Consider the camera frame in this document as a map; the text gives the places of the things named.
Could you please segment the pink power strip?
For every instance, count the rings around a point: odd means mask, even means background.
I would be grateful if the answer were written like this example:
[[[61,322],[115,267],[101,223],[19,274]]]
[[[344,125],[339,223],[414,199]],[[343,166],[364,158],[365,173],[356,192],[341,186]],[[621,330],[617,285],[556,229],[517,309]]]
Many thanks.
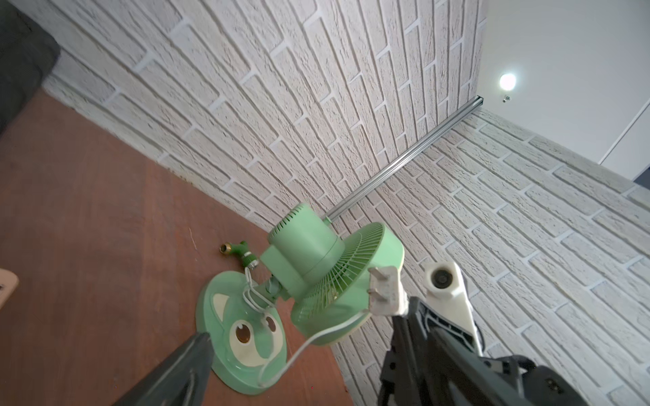
[[[0,308],[3,308],[20,283],[16,274],[0,269]]]

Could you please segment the black plastic tool case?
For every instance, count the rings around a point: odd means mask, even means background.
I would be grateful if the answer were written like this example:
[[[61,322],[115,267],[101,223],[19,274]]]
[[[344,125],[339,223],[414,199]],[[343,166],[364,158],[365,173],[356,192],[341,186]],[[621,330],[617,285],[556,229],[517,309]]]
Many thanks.
[[[1,2],[1,130],[5,131],[41,88],[61,47],[34,20]]]

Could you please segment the aluminium corner post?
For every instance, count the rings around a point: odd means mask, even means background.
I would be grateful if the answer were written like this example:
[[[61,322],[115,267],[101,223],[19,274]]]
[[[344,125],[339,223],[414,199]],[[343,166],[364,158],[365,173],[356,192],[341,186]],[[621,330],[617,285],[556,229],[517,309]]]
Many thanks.
[[[455,125],[464,120],[468,115],[480,108],[484,103],[481,96],[475,96],[472,100],[465,103],[459,110],[448,116],[440,125],[435,127],[432,131],[426,134],[421,140],[418,140],[415,145],[409,147],[405,152],[401,153],[394,162],[384,167],[367,182],[362,184],[359,188],[355,189],[343,201],[330,209],[324,216],[325,223],[332,223],[333,220],[340,217],[345,211],[349,210],[352,206],[358,203],[363,197],[367,196],[371,191],[377,189],[388,178],[399,172],[405,165],[413,161],[415,157],[428,149],[434,142],[446,135],[452,130]]]

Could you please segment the green desk fan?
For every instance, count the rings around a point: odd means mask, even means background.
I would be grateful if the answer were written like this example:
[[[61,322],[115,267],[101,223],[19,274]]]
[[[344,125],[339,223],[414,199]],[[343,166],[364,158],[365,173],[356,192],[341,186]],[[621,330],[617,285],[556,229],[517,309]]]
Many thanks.
[[[267,240],[255,269],[220,272],[196,307],[197,329],[213,343],[213,371],[246,395],[266,391],[294,362],[280,300],[293,301],[292,324],[316,346],[337,343],[372,315],[398,316],[408,307],[400,281],[405,249],[382,223],[341,238],[299,204]]]

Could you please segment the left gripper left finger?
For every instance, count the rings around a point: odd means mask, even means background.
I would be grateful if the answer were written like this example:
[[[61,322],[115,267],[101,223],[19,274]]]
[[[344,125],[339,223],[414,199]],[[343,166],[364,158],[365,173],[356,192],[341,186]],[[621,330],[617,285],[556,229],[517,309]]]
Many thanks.
[[[195,333],[114,405],[202,405],[212,371],[208,333]]]

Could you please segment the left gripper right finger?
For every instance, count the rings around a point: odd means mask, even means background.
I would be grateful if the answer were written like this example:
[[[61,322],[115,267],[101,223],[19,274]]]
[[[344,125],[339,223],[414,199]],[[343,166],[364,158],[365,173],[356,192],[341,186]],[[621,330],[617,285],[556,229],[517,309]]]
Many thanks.
[[[470,335],[425,301],[393,319],[380,375],[379,405],[584,405],[556,371],[523,355],[489,358]]]

